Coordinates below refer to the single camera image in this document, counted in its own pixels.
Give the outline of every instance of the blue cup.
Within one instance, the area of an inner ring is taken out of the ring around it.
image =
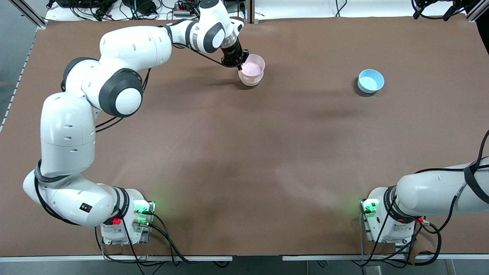
[[[358,87],[364,93],[375,93],[384,87],[384,77],[374,69],[365,69],[358,76]]]

